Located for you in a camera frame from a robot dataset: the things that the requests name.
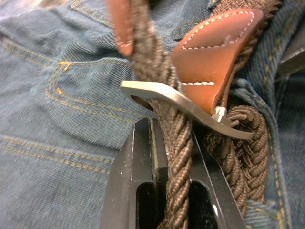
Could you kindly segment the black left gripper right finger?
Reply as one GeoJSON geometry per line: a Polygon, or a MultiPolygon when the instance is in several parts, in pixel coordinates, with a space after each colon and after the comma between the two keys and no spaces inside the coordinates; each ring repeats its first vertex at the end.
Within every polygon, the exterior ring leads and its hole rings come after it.
{"type": "Polygon", "coordinates": [[[192,133],[190,229],[245,229],[246,225],[219,163],[192,133]]]}

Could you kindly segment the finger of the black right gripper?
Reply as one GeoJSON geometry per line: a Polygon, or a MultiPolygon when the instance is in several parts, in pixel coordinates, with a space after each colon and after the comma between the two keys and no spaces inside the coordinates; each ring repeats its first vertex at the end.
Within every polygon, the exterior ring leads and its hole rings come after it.
{"type": "Polygon", "coordinates": [[[305,69],[305,48],[302,47],[288,55],[278,68],[278,78],[284,78],[305,69]]]}

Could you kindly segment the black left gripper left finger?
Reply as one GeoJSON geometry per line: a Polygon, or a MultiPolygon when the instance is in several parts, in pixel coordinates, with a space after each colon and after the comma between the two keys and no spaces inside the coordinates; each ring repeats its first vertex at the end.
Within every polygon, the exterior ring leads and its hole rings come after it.
{"type": "Polygon", "coordinates": [[[164,217],[166,169],[158,121],[136,122],[112,164],[100,228],[157,228],[164,217]]]}

